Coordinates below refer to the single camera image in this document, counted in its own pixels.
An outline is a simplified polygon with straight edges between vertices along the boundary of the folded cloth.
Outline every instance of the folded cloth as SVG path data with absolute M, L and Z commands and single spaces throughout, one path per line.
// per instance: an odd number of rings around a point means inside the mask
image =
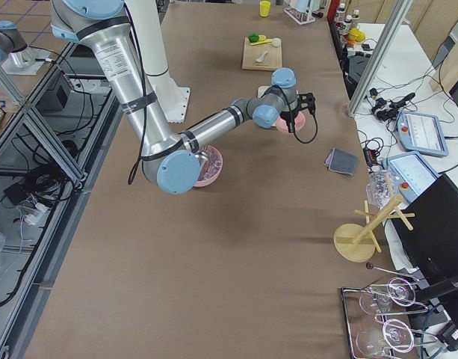
M 359 158 L 351 153 L 339 150 L 338 148 L 332 148 L 325 160 L 325 165 L 332 172 L 352 177 L 358 162 Z

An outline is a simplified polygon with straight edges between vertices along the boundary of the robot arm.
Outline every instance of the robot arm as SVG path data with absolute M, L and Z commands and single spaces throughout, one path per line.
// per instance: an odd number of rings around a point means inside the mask
M 137 1 L 127 2 L 131 10 L 130 3 Z M 273 73 L 273 86 L 261 98 L 239 99 L 177 134 L 170 129 L 147 77 L 141 75 L 142 59 L 129 37 L 131 23 L 123 1 L 52 0 L 52 28 L 56 37 L 93 50 L 143 143 L 144 175 L 169 193 L 183 193 L 196 184 L 201 165 L 195 154 L 206 144 L 250 118 L 260 126 L 270 127 L 280 113 L 295 118 L 300 108 L 294 73 L 282 68 Z
M 18 28 L 11 21 L 0 21 L 0 61 L 8 56 L 16 67 L 34 64 L 34 56 Z

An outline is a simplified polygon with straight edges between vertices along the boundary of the wooden cutting board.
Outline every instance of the wooden cutting board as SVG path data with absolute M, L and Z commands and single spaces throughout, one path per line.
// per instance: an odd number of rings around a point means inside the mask
M 268 51 L 262 63 L 257 63 L 256 59 L 264 52 Z M 265 70 L 274 71 L 282 67 L 282 45 L 274 47 L 269 43 L 262 45 L 250 45 L 248 38 L 244 40 L 244 57 L 242 58 L 242 69 L 244 70 Z

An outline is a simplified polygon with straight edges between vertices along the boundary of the monitor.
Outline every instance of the monitor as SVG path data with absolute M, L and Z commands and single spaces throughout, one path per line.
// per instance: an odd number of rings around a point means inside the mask
M 404 212 L 415 213 L 410 231 L 393 220 L 403 248 L 429 285 L 458 276 L 458 188 L 441 175 Z M 439 297 L 458 329 L 458 290 Z

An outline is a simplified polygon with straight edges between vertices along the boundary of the pink bowl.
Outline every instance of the pink bowl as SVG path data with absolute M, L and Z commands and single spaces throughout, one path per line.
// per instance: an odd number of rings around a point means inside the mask
M 222 155 L 217 150 L 217 148 L 208 145 L 207 150 L 208 160 L 210 165 L 208 166 L 207 171 L 205 172 L 204 178 L 200 181 L 197 181 L 194 187 L 205 187 L 213 183 L 217 177 L 219 177 L 220 172 L 222 171 Z
M 301 130 L 305 126 L 305 115 L 302 112 L 299 112 L 295 117 L 295 131 Z M 280 132 L 288 134 L 287 123 L 282 118 L 277 118 L 275 121 L 275 127 Z

